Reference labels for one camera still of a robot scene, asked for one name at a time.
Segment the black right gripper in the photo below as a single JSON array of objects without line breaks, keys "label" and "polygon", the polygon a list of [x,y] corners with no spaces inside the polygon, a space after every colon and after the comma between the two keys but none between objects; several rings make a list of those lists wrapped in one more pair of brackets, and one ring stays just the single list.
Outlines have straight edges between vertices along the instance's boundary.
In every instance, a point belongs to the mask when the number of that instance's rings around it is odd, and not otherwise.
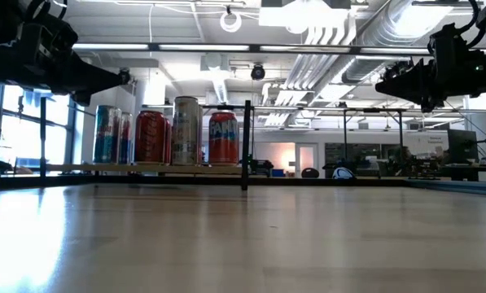
[{"label": "black right gripper", "polygon": [[379,93],[405,93],[405,99],[431,112],[444,106],[444,98],[458,95],[478,97],[485,75],[486,54],[470,50],[455,24],[446,24],[430,36],[433,61],[396,61],[385,67],[376,83]]}]

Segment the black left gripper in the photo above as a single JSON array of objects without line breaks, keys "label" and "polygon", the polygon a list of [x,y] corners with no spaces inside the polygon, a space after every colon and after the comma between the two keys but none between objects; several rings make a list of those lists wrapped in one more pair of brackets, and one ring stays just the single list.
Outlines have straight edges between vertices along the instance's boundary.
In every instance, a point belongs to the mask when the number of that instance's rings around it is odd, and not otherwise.
[{"label": "black left gripper", "polygon": [[123,77],[83,61],[72,46],[78,36],[63,20],[67,5],[59,15],[50,13],[49,3],[30,3],[22,27],[22,87],[53,92],[73,92],[77,105],[88,107],[92,93],[122,85]]}]

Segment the blue silver Red Bull can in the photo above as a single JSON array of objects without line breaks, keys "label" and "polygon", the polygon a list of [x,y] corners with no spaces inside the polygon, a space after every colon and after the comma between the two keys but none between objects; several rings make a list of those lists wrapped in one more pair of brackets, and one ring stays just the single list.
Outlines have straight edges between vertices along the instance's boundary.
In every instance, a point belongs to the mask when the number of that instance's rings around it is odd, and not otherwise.
[{"label": "blue silver Red Bull can", "polygon": [[99,105],[96,109],[94,155],[95,164],[116,164],[120,132],[121,110]]},{"label": "blue silver Red Bull can", "polygon": [[121,113],[120,119],[120,146],[119,163],[128,164],[130,161],[130,134],[132,130],[133,116],[128,112]]}]

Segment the red Fanta can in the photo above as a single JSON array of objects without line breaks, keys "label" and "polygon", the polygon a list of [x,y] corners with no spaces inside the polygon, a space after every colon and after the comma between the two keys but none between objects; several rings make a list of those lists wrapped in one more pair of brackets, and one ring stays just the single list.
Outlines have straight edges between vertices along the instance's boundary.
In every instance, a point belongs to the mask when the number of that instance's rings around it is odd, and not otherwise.
[{"label": "red Fanta can", "polygon": [[208,124],[209,163],[235,166],[239,162],[239,126],[233,112],[214,112]]}]

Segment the large window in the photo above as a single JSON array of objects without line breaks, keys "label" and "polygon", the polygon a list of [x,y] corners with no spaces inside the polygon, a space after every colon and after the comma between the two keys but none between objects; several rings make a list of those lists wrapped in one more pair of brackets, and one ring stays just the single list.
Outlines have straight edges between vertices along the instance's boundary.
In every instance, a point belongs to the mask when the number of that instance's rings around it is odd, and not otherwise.
[{"label": "large window", "polygon": [[69,163],[76,115],[68,96],[0,84],[0,161],[14,173],[36,173],[42,160]]}]

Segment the black monitor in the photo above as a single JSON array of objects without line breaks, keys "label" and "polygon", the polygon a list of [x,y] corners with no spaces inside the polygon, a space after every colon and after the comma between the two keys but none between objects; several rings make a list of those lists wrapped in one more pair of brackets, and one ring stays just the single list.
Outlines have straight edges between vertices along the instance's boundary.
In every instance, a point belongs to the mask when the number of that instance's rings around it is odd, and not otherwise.
[{"label": "black monitor", "polygon": [[453,163],[462,164],[468,160],[478,159],[476,132],[449,129],[449,155]]}]

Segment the cluttered work desk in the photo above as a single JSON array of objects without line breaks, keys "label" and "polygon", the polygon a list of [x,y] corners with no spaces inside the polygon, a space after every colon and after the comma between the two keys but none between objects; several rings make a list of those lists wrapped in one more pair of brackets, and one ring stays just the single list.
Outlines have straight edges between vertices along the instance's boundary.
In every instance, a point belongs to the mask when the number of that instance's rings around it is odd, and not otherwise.
[{"label": "cluttered work desk", "polygon": [[449,178],[452,181],[478,181],[479,173],[486,173],[486,164],[450,163],[447,159],[439,158],[417,159],[413,157],[404,160],[403,163],[389,160],[387,163],[388,176],[425,180]]}]

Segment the white ceiling pipes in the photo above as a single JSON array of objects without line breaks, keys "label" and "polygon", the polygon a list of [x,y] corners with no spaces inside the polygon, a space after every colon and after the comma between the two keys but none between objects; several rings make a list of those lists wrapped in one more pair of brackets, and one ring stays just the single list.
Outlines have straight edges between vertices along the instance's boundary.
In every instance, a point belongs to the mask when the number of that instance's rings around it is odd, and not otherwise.
[{"label": "white ceiling pipes", "polygon": [[328,84],[327,74],[338,55],[299,55],[282,84],[263,86],[262,105],[272,107],[265,116],[266,128],[309,128],[320,111],[300,110],[312,107],[322,96],[318,86]]}]

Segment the white blue ball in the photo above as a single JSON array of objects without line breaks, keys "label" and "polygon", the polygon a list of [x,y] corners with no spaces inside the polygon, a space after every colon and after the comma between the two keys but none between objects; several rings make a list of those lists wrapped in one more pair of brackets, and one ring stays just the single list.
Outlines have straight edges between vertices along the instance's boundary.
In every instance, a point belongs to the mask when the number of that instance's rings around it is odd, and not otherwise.
[{"label": "white blue ball", "polygon": [[336,168],[332,174],[332,179],[334,180],[352,180],[355,178],[354,173],[345,167]]}]

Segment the long ceiling light strip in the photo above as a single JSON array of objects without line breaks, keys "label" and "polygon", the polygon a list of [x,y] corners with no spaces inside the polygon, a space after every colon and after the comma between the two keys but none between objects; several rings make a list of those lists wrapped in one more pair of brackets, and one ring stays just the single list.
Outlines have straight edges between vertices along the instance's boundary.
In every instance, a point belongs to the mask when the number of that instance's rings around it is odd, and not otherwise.
[{"label": "long ceiling light strip", "polygon": [[173,52],[173,53],[248,53],[308,55],[428,56],[425,47],[344,46],[344,45],[262,45],[210,43],[77,43],[75,51]]}]

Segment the white door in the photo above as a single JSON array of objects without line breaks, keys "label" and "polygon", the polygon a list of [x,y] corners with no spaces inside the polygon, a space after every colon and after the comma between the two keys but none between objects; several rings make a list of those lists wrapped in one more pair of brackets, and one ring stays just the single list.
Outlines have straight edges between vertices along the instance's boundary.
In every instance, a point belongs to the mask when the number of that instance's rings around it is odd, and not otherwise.
[{"label": "white door", "polygon": [[306,168],[319,169],[318,144],[296,143],[296,177],[301,178],[302,171]]}]

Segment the white ceiling light panel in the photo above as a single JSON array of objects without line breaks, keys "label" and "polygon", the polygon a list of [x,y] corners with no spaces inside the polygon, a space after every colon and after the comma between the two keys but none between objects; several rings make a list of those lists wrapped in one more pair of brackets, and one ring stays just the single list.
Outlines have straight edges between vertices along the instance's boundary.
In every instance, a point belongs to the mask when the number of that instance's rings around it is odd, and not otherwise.
[{"label": "white ceiling light panel", "polygon": [[334,28],[348,17],[351,8],[333,8],[329,1],[293,0],[272,7],[262,0],[258,24],[261,27],[285,28],[293,34],[301,34],[308,28]]}]

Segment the black background machine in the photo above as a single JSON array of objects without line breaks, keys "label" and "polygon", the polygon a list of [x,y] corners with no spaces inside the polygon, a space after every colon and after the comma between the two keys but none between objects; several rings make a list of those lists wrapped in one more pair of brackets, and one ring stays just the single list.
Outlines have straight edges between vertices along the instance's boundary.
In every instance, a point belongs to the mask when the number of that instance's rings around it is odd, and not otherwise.
[{"label": "black background machine", "polygon": [[269,160],[252,160],[249,167],[251,175],[264,175],[270,177],[274,165]]}]

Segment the black metal table frame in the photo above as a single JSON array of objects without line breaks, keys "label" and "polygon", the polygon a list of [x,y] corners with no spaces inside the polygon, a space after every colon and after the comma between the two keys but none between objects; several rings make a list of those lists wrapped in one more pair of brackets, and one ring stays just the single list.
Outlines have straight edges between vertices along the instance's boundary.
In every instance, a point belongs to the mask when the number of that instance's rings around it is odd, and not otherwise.
[{"label": "black metal table frame", "polygon": [[[250,134],[250,159],[269,160],[275,168],[293,172],[295,170],[296,143],[317,143],[319,147],[333,143],[342,147],[338,157],[352,155],[356,144],[401,145],[416,151],[429,152],[435,147],[447,147],[448,139],[444,131],[406,132],[395,129],[350,129],[340,126],[338,129],[280,129],[253,127]],[[203,124],[203,145],[208,145],[208,124]]]}]

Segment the black aluminium rig frame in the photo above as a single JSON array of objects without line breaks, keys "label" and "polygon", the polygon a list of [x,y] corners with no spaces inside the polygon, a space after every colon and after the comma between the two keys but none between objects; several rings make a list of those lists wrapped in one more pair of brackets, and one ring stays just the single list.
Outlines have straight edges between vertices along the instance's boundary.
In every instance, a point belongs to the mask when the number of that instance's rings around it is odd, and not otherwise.
[{"label": "black aluminium rig frame", "polygon": [[[95,176],[89,171],[54,172],[53,175],[7,175],[12,171],[9,164],[0,161],[0,190],[21,189],[29,187],[70,186],[91,183],[113,184],[169,184],[169,185],[209,185],[209,186],[240,186],[239,175],[207,175],[183,173],[118,173],[101,172]],[[351,186],[351,187],[413,187],[429,190],[443,190],[477,195],[486,195],[486,182],[475,181],[441,181],[404,179],[352,179],[334,180],[318,178],[285,178],[262,177],[249,174],[248,186]]]}]

